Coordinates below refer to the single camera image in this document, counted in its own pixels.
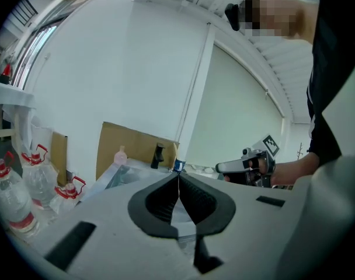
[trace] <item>transparent plastic bag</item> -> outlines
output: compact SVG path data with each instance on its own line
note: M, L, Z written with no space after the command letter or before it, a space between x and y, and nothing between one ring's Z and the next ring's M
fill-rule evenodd
M180 200L177 200L172 211L171 226L178 231L179 238L177 244L183 253L193 263L194 250L196 248L196 225L193 223L191 217L185 210L185 207Z
M43 160L37 148L45 151ZM33 203L40 209L50 209L49 203L56 196L54 188L57 185L58 171L45 158L48 150L42 145L38 145L35 151L28 157L23 153L23 158L27 161L23 165L22 179L25 182Z
M50 208L58 215L63 215L72 210L80 199L85 195L86 183L75 176L64 189L55 188L57 195L50 201Z
M5 159L0 159L0 219L13 232L32 236L38 223L32 211L31 197L22 178L10 167L13 154L7 152L6 156L12 161L7 165Z

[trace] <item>cardboard box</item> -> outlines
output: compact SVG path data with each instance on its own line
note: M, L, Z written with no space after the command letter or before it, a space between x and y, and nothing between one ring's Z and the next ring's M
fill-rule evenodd
M114 155L122 145L125 146L124 151L128 158L151 163L157 143L165 146L162 152L165 160L159 165L172 168L176 159L174 143L176 146L178 143L104 122L98 144L96 180L114 162Z
M65 186L67 183L67 136L53 132L51 137L50 161L58 170L57 183Z

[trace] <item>window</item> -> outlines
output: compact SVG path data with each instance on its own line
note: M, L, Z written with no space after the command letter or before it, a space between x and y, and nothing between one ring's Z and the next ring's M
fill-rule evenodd
M25 26L37 14L37 11L29 0L20 0L12 9L11 14Z
M270 134L280 142L283 118L258 81L216 45L186 155L191 165L215 167Z
M51 36L53 31L57 28L58 24L54 24L40 30L27 46L26 52L18 66L13 80L13 85L21 89L25 88L25 83L30 73L31 67L39 54L41 48Z

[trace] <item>black slot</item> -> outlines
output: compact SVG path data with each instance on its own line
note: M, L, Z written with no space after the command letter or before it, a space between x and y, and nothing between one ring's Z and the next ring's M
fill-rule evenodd
M205 274L214 268L220 267L222 264L223 262L218 257L209 255L203 237L198 236L194 251L194 266L200 273Z
M275 205L277 207L282 207L285 203L285 200L271 198L267 196L259 196L256 200L270 205Z
M166 239L178 239L178 230L170 225L172 211L179 198L178 177L177 173L172 173L131 197L128 213L144 233Z
M80 222L45 256L45 259L65 271L95 228L94 224Z
M221 233L236 212L232 198L186 173L180 173L179 180L180 200L196 224L197 235Z

